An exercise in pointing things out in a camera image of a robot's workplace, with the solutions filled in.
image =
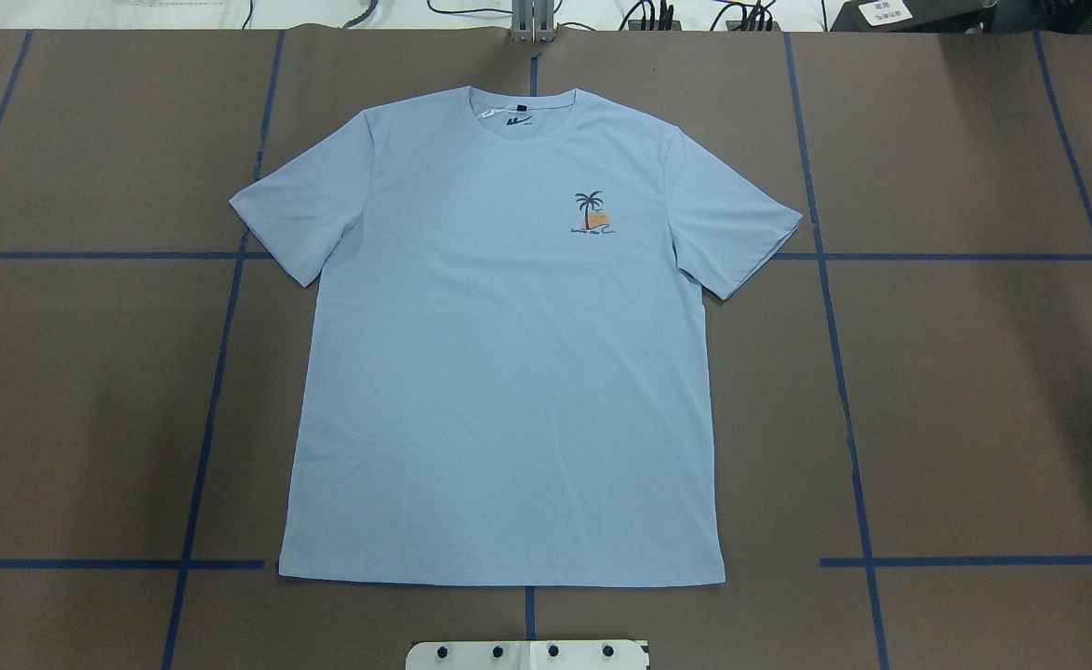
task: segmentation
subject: embroidered logo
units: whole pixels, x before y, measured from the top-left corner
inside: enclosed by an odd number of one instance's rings
[[[577,193],[574,202],[580,203],[580,213],[583,213],[583,228],[572,228],[571,232],[590,232],[601,235],[616,232],[612,229],[613,222],[603,212],[605,202],[598,199],[603,191],[592,191],[592,193]]]

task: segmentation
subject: short sleeve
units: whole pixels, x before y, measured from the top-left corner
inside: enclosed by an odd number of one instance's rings
[[[678,267],[727,300],[794,235],[800,213],[676,131],[662,165]]]
[[[360,219],[372,160],[372,135],[360,111],[229,203],[285,272],[307,286]]]

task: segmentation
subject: neckline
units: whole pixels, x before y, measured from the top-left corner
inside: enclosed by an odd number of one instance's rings
[[[503,93],[491,93],[490,91],[475,88],[474,85],[464,85],[464,87],[458,89],[458,94],[455,95],[458,103],[460,103],[458,105],[460,106],[460,113],[464,117],[462,120],[473,131],[473,135],[499,148],[542,147],[543,144],[556,140],[559,135],[565,135],[565,133],[574,128],[580,117],[583,116],[585,97],[586,92],[580,88],[572,88],[556,95],[505,95]],[[527,140],[513,140],[510,136],[501,136],[484,128],[484,123],[479,122],[478,118],[475,118],[475,111],[473,110],[473,106],[471,106],[473,101],[480,101],[484,105],[494,107],[494,109],[511,107],[513,105],[525,105],[531,110],[547,109],[547,107],[555,107],[556,109],[557,107],[570,107],[570,110],[567,118],[562,119],[562,123],[558,123],[558,125],[549,129],[549,131],[543,132],[542,135],[530,136]]]

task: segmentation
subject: t-shirt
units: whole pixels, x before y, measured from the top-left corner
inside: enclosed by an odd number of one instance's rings
[[[360,111],[230,203],[321,276],[282,575],[724,582],[702,288],[797,212],[643,111],[470,86]]]

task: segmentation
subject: palm tree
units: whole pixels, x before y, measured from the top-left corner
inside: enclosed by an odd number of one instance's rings
[[[592,210],[600,212],[601,205],[605,204],[603,200],[596,199],[596,195],[602,194],[603,191],[593,191],[592,193],[577,193],[574,195],[574,202],[580,203],[580,212],[583,212],[583,229],[591,230],[592,226],[587,225],[587,213]]]

